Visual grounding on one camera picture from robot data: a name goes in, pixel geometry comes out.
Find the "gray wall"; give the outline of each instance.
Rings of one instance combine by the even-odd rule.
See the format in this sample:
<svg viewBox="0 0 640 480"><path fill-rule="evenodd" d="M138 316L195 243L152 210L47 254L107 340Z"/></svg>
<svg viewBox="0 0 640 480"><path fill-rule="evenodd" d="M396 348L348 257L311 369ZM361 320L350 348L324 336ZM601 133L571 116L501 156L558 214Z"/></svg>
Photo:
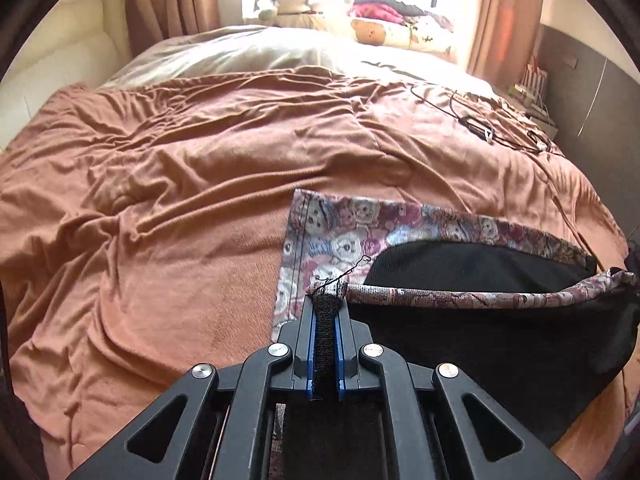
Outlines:
<svg viewBox="0 0 640 480"><path fill-rule="evenodd" d="M538 61L549 72L546 106L558 126L556 143L629 235L640 223L640 85L610 61L603 74L604 56L546 25ZM633 239L640 242L640 230Z"/></svg>

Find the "red cloth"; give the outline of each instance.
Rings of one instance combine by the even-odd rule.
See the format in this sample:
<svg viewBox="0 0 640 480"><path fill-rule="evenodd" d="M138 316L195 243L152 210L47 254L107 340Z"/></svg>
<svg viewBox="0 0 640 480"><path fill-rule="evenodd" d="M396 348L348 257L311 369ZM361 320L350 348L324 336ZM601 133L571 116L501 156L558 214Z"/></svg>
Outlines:
<svg viewBox="0 0 640 480"><path fill-rule="evenodd" d="M354 4L351 15L356 18L372 18L402 25L404 18L397 10L387 4Z"/></svg>

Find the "triangular cutout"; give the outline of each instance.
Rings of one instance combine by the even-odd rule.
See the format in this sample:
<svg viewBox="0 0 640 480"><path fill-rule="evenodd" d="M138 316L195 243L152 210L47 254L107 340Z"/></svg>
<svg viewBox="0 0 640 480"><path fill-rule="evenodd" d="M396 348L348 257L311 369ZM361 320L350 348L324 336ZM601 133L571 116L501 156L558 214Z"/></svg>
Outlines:
<svg viewBox="0 0 640 480"><path fill-rule="evenodd" d="M127 450L155 464L162 462L185 406L187 396L179 395L166 405L127 442Z"/></svg>
<svg viewBox="0 0 640 480"><path fill-rule="evenodd" d="M484 456L489 462L498 462L501 458L522 449L522 441L495 418L476 396L465 394L462 402L476 430Z"/></svg>

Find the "headboard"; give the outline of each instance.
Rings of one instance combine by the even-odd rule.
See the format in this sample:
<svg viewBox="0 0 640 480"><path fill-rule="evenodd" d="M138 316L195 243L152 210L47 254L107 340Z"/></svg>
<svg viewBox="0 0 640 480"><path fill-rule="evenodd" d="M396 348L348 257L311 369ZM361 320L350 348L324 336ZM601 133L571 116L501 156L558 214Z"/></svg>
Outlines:
<svg viewBox="0 0 640 480"><path fill-rule="evenodd" d="M60 0L0 83L0 148L57 89L76 82L97 87L130 60L124 0Z"/></svg>

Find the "orange blanket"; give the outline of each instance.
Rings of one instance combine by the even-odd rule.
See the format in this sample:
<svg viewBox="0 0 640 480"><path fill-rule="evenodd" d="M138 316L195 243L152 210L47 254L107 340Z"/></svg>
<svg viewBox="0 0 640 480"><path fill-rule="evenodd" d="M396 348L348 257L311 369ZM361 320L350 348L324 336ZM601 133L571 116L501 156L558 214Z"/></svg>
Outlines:
<svg viewBox="0 0 640 480"><path fill-rule="evenodd" d="M522 124L489 118L525 140ZM605 267L626 255L569 161L488 144L406 83L302 67L63 89L0 158L11 367L52 480L192 364L268 344L297 187L505 218L575 244L579 232ZM636 352L556 446L585 479L620 434L639 368Z"/></svg>

